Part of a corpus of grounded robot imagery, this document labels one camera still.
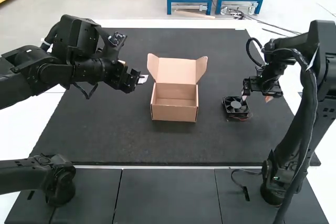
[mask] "black cable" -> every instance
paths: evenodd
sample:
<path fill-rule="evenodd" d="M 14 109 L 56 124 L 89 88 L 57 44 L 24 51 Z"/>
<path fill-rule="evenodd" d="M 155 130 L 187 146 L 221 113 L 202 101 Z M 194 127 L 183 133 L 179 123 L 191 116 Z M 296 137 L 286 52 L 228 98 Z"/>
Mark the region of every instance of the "black cable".
<path fill-rule="evenodd" d="M 307 164 L 309 165 L 309 159 L 307 159 L 307 153 L 310 147 L 312 131 L 316 120 L 316 113 L 318 106 L 318 98 L 317 98 L 318 88 L 317 88 L 316 75 L 311 69 L 308 69 L 309 62 L 307 62 L 306 59 L 303 57 L 303 55 L 296 49 L 280 48 L 276 49 L 275 51 L 280 50 L 290 50 L 293 53 L 295 59 L 301 65 L 303 74 L 307 75 L 305 78 L 302 78 L 302 81 L 304 84 L 303 85 L 304 88 L 307 89 L 309 92 L 304 92 L 304 94 L 306 95 L 302 97 L 302 102 L 307 103 L 308 108 L 305 110 L 306 115 L 303 117 L 304 120 L 303 136 L 299 147 L 299 159 L 298 159 L 298 163 L 300 165 L 297 167 L 295 171 L 294 177 L 289 185 L 289 188 L 285 193 L 285 197 L 277 212 L 273 224 L 283 223 L 285 213 L 291 203 L 292 197 L 295 194 L 298 186 L 302 182 L 302 179 L 306 176 Z"/>
<path fill-rule="evenodd" d="M 80 85 L 78 85 L 77 83 L 73 83 L 73 85 L 80 90 L 80 92 L 82 92 L 82 94 L 85 96 L 85 98 L 87 100 L 89 100 L 91 98 L 91 96 L 93 95 L 93 93 L 95 92 L 95 90 L 97 89 L 98 87 L 98 83 L 96 83 L 94 85 L 94 87 L 91 89 L 90 93 L 87 93 Z"/>
<path fill-rule="evenodd" d="M 57 35 L 58 26 L 59 26 L 59 22 L 53 25 L 53 27 L 50 29 L 47 36 L 44 38 L 44 41 L 42 42 L 40 48 L 44 50 L 45 52 L 48 51 L 51 44 L 54 42 L 54 38 Z"/>
<path fill-rule="evenodd" d="M 280 36 L 288 37 L 287 35 L 278 33 L 278 32 L 276 32 L 276 31 L 268 30 L 268 29 L 265 29 L 265 28 L 262 28 L 262 30 L 264 30 L 264 31 L 268 31 L 268 32 L 273 33 L 273 34 L 276 34 L 276 35 L 280 35 Z"/>
<path fill-rule="evenodd" d="M 248 195 L 248 191 L 247 191 L 247 187 L 246 186 L 243 186 L 241 183 L 239 183 L 237 180 L 234 179 L 233 177 L 233 174 L 236 173 L 236 172 L 244 172 L 244 173 L 247 173 L 249 175 L 255 175 L 255 176 L 258 176 L 258 175 L 261 175 L 262 172 L 252 172 L 250 170 L 245 170 L 245 169 L 234 169 L 231 173 L 231 180 L 233 181 L 233 183 L 235 183 L 237 186 L 239 186 L 244 195 L 245 195 L 245 198 L 247 201 L 250 201 L 250 198 L 249 198 L 249 195 Z"/>
<path fill-rule="evenodd" d="M 247 55 L 249 56 L 249 58 L 251 59 L 251 61 L 254 62 L 255 65 L 257 65 L 257 66 L 259 66 L 259 67 L 262 67 L 263 65 L 262 65 L 261 63 L 259 63 L 258 61 L 256 61 L 256 60 L 252 57 L 252 55 L 251 55 L 251 53 L 250 53 L 250 43 L 251 43 L 251 41 L 255 41 L 255 42 L 258 44 L 259 48 L 260 48 L 260 49 L 262 48 L 262 44 L 259 42 L 258 39 L 256 39 L 256 38 L 249 38 L 249 39 L 247 40 L 247 42 L 246 42 L 246 52 L 247 52 Z"/>
<path fill-rule="evenodd" d="M 264 24 L 264 25 L 268 25 L 268 26 L 272 26 L 272 27 L 275 27 L 275 28 L 278 28 L 278 29 L 287 31 L 287 32 L 292 33 L 292 34 L 295 34 L 295 35 L 299 35 L 299 34 L 301 34 L 301 33 L 299 33 L 298 31 L 289 30 L 289 29 L 286 29 L 286 28 L 283 28 L 283 27 L 280 27 L 280 26 L 272 25 L 272 24 L 269 24 L 269 23 L 267 23 L 267 22 L 258 20 L 258 19 L 256 19 L 256 18 L 253 18 L 253 17 L 250 16 L 250 15 L 247 15 L 247 14 L 243 13 L 243 12 L 240 11 L 240 10 L 229 9 L 229 12 L 232 12 L 232 11 L 234 11 L 234 12 L 236 12 L 236 13 L 239 13 L 239 14 L 240 14 L 242 17 L 244 17 L 244 18 L 253 19 L 253 20 L 257 21 L 258 23 L 261 23 L 261 24 Z"/>

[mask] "white table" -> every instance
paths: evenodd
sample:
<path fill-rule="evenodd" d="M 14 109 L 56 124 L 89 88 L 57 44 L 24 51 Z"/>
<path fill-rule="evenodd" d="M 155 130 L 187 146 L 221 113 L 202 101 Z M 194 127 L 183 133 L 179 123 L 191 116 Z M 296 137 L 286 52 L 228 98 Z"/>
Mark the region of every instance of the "white table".
<path fill-rule="evenodd" d="M 251 37 L 258 38 L 262 44 L 266 43 L 272 37 L 278 37 L 277 35 L 263 31 L 260 24 L 249 20 L 129 19 L 95 21 L 102 27 L 113 28 L 246 29 Z M 300 91 L 298 66 L 288 67 L 285 75 L 280 78 L 280 84 L 288 105 L 292 112 L 296 113 L 301 101 L 297 92 Z M 30 154 L 64 92 L 64 88 L 56 86 L 38 97 L 29 98 L 0 111 L 0 160 L 20 159 L 25 158 Z M 336 198 L 336 190 L 333 186 L 333 181 L 336 179 L 336 171 L 333 169 L 333 165 L 336 163 L 336 156 L 333 151 L 336 146 L 336 143 L 333 141 L 334 133 L 336 133 L 335 124 L 330 127 L 328 133 L 316 150 L 322 165 L 318 168 L 310 168 L 308 175 L 308 180 L 329 223 L 336 223 L 336 212 L 333 210 L 333 199 Z M 0 223 L 4 223 L 18 194 L 19 193 L 12 193 L 0 196 Z"/>

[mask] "box flap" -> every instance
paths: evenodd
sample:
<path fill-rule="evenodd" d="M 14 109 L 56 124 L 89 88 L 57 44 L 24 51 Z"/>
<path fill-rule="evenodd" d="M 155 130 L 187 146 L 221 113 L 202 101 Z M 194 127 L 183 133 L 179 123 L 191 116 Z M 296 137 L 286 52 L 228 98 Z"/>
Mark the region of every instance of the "box flap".
<path fill-rule="evenodd" d="M 196 84 L 205 73 L 207 60 L 207 56 L 187 60 L 148 54 L 147 68 L 157 83 Z"/>

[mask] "black platform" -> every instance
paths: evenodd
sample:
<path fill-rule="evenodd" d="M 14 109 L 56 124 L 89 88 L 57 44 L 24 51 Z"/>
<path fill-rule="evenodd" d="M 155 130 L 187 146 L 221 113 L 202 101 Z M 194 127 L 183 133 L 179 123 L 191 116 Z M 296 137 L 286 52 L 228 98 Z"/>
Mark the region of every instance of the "black platform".
<path fill-rule="evenodd" d="M 63 207 L 47 206 L 41 191 L 23 191 L 6 224 L 111 224 L 121 169 L 77 169 L 76 195 Z"/>
<path fill-rule="evenodd" d="M 249 35 L 234 29 L 118 29 L 128 35 L 120 53 L 130 67 L 147 74 L 149 52 L 160 57 L 208 56 L 199 83 L 196 123 L 152 121 L 153 79 L 131 94 L 101 84 L 91 100 L 66 91 L 32 155 L 61 153 L 76 164 L 261 165 L 285 135 L 293 118 L 283 98 L 265 103 L 248 98 L 253 117 L 228 122 L 223 96 L 240 95 L 243 79 L 255 75 L 245 44 Z M 261 61 L 254 46 L 251 53 Z M 320 165 L 314 157 L 312 165 Z"/>
<path fill-rule="evenodd" d="M 261 199 L 261 176 L 235 174 L 248 188 L 247 202 L 231 171 L 77 169 L 76 196 L 69 204 L 55 210 L 41 192 L 31 200 L 30 191 L 22 192 L 5 224 L 271 224 L 277 208 Z M 285 223 L 328 224 L 307 180 Z"/>

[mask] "red wire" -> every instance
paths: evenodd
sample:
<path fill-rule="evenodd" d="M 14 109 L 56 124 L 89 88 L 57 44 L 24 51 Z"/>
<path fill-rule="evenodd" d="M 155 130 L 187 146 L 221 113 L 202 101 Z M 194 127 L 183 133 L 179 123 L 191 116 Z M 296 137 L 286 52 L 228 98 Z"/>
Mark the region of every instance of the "red wire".
<path fill-rule="evenodd" d="M 253 116 L 253 114 L 251 114 L 251 116 L 248 116 L 248 117 L 246 117 L 246 118 L 237 118 L 237 117 L 235 117 L 235 116 L 229 116 L 230 118 L 234 118 L 234 119 L 238 119 L 238 120 L 240 120 L 240 121 L 247 121 L 247 120 L 249 120 L 251 117 Z"/>

